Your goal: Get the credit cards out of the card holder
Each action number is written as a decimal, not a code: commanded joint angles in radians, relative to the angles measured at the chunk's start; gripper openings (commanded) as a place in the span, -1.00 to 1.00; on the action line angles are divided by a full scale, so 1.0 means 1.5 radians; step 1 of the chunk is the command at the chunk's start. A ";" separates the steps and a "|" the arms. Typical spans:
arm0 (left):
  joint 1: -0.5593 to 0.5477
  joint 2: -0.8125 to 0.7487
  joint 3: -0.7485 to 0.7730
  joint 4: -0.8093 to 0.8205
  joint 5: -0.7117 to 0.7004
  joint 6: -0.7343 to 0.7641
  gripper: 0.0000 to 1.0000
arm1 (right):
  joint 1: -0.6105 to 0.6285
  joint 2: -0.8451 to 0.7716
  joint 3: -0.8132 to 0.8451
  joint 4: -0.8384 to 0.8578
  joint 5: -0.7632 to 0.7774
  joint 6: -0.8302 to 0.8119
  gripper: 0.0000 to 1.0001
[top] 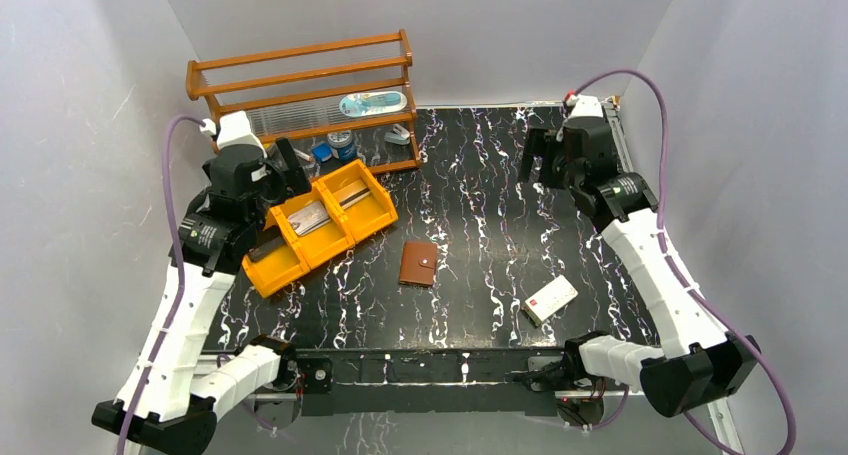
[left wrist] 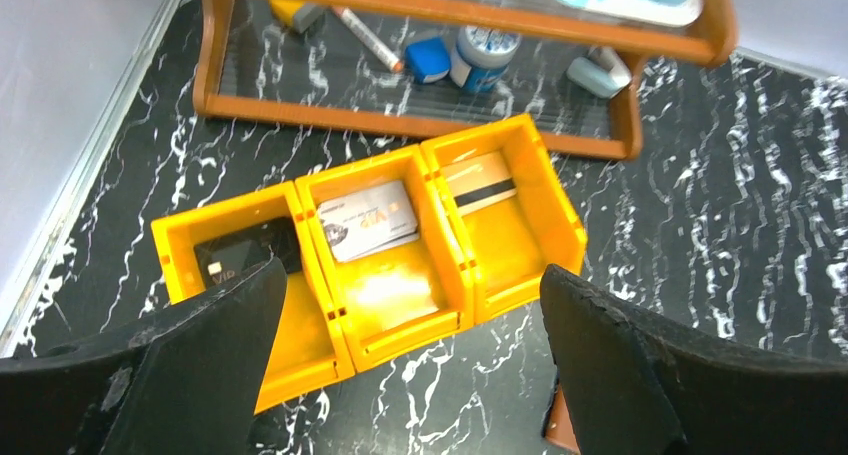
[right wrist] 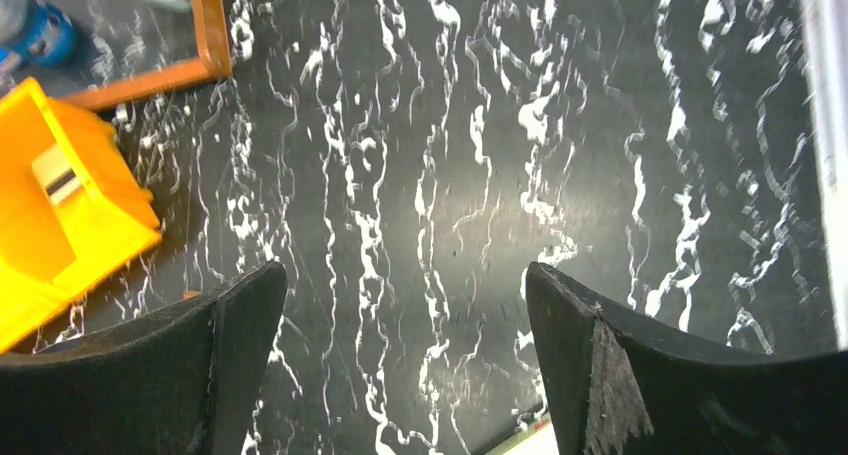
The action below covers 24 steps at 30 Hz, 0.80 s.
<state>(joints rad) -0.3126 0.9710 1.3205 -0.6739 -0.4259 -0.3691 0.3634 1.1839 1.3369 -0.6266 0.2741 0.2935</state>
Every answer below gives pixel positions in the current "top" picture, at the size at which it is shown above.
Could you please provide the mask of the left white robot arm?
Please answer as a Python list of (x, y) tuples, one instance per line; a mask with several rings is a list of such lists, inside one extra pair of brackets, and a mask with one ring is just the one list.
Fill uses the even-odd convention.
[(220, 419), (259, 388), (289, 389), (299, 377), (289, 343), (260, 335), (212, 373), (195, 370), (219, 306), (254, 249), (267, 211), (311, 184), (290, 142), (264, 149), (238, 142), (203, 165), (210, 185), (182, 220), (166, 286), (138, 361), (119, 393), (98, 403), (91, 422), (164, 454), (201, 454)]

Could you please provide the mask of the yellow three-compartment bin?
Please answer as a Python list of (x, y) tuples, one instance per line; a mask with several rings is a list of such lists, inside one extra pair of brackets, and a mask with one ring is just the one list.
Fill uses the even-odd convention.
[[(333, 193), (357, 179), (370, 187), (371, 194), (343, 210)], [(331, 222), (299, 237), (287, 216), (312, 201), (325, 205)], [(281, 234), (285, 245), (258, 263), (252, 263), (246, 255), (242, 266), (260, 296), (268, 298), (397, 220), (398, 214), (388, 191), (365, 164), (357, 160), (314, 180), (309, 193), (272, 207), (259, 238), (263, 232)]]

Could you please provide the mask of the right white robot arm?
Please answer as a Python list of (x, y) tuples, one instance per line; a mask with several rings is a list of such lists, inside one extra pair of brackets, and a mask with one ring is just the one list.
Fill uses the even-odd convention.
[(665, 417), (736, 394), (759, 347), (708, 315), (683, 281), (682, 263), (667, 262), (672, 244), (657, 226), (658, 199), (641, 175), (620, 169), (608, 123), (579, 117), (558, 130), (528, 129), (520, 181), (529, 180), (536, 160), (539, 183), (568, 190), (623, 263), (660, 342), (639, 345), (600, 331), (572, 338), (564, 344), (563, 379), (613, 379), (644, 393)]

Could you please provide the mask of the brown leather card holder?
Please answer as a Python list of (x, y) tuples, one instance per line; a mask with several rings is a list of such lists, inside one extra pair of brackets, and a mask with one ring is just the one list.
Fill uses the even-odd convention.
[(403, 246), (398, 282), (431, 287), (438, 266), (438, 246), (425, 241), (406, 241)]

